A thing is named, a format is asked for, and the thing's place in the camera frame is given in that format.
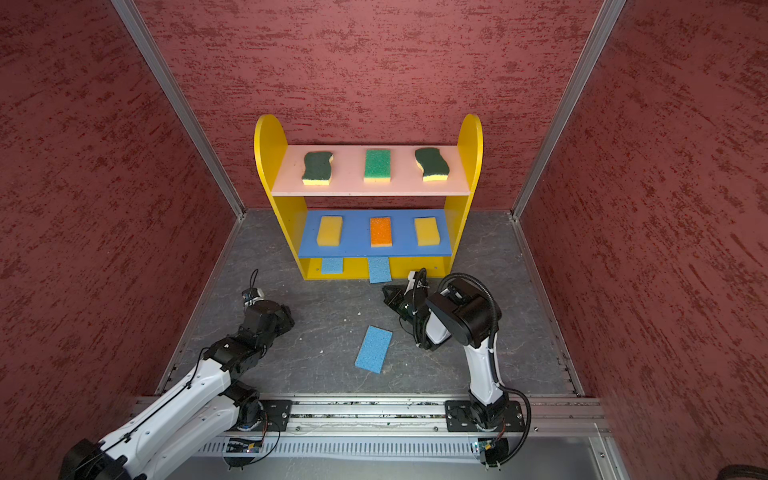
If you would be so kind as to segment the yellow sponge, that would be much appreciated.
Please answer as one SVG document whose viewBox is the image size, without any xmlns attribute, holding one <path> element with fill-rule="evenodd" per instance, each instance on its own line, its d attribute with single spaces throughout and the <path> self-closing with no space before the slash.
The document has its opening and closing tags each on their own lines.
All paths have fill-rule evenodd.
<svg viewBox="0 0 768 480">
<path fill-rule="evenodd" d="M 342 216 L 322 216 L 317 232 L 316 243 L 319 247 L 338 247 L 343 230 Z"/>
<path fill-rule="evenodd" d="M 416 218 L 414 228 L 419 247 L 438 246 L 441 243 L 441 235 L 435 217 Z"/>
</svg>

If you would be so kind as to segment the orange sponge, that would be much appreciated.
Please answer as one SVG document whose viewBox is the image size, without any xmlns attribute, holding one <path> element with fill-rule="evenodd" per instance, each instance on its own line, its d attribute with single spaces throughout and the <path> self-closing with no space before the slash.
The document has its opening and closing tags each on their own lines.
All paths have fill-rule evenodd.
<svg viewBox="0 0 768 480">
<path fill-rule="evenodd" d="M 390 217 L 370 219 L 370 245 L 372 248 L 388 248 L 393 245 Z"/>
</svg>

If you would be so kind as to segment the dark green wavy sponge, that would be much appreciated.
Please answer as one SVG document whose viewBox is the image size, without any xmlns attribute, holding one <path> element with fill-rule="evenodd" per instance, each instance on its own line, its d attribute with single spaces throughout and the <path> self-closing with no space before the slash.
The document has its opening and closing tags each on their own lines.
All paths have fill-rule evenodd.
<svg viewBox="0 0 768 480">
<path fill-rule="evenodd" d="M 332 179 L 332 162 L 334 156 L 330 151 L 311 151 L 304 155 L 304 172 L 302 183 L 307 186 L 326 186 Z"/>
<path fill-rule="evenodd" d="M 423 182 L 446 181 L 448 179 L 450 167 L 438 148 L 418 148 L 415 150 L 414 156 L 422 171 Z"/>
</svg>

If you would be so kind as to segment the bright green rectangular sponge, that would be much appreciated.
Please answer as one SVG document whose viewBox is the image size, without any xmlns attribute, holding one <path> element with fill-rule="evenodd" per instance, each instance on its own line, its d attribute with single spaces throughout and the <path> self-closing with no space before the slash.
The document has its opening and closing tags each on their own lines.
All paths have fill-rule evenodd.
<svg viewBox="0 0 768 480">
<path fill-rule="evenodd" d="M 366 183 L 391 181 L 391 152 L 388 149 L 368 149 L 365 152 L 363 180 Z"/>
</svg>

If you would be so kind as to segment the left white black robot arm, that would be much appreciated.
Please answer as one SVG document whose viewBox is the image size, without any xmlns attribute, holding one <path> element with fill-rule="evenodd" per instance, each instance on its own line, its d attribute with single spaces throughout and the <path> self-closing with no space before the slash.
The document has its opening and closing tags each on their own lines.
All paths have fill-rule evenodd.
<svg viewBox="0 0 768 480">
<path fill-rule="evenodd" d="M 165 479 L 207 442 L 235 429 L 264 439 L 285 417 L 241 377 L 295 325 L 288 306 L 258 297 L 233 335 L 202 349 L 197 364 L 140 414 L 65 455 L 62 479 Z"/>
</svg>

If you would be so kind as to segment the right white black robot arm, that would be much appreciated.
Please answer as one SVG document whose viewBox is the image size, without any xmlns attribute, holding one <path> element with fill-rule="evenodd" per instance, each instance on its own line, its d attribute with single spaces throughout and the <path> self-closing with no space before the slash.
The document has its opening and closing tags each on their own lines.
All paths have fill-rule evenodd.
<svg viewBox="0 0 768 480">
<path fill-rule="evenodd" d="M 449 340 L 464 349 L 469 369 L 469 415 L 481 430 L 492 431 L 503 419 L 509 396 L 498 378 L 496 335 L 502 313 L 477 278 L 454 272 L 431 290 L 424 268 L 412 271 L 403 285 L 382 287 L 383 301 L 410 326 L 417 347 L 433 351 Z"/>
</svg>

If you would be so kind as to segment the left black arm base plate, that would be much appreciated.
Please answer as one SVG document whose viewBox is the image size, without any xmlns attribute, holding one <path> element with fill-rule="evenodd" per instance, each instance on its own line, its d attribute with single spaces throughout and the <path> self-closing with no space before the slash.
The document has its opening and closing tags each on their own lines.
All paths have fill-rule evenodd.
<svg viewBox="0 0 768 480">
<path fill-rule="evenodd" d="M 284 399 L 261 399 L 240 407 L 235 428 L 242 432 L 284 432 L 293 402 Z"/>
</svg>

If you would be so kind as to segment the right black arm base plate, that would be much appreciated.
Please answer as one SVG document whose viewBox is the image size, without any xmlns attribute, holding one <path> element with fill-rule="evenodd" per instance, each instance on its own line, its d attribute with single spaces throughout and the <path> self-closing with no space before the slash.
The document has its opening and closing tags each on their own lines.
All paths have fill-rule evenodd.
<svg viewBox="0 0 768 480">
<path fill-rule="evenodd" d="M 505 408 L 502 417 L 488 427 L 482 427 L 475 422 L 471 413 L 469 400 L 449 400 L 444 403 L 447 430 L 457 432 L 479 432 L 497 434 L 502 430 L 507 433 L 522 433 L 525 428 L 524 411 L 518 401 L 511 401 Z"/>
</svg>

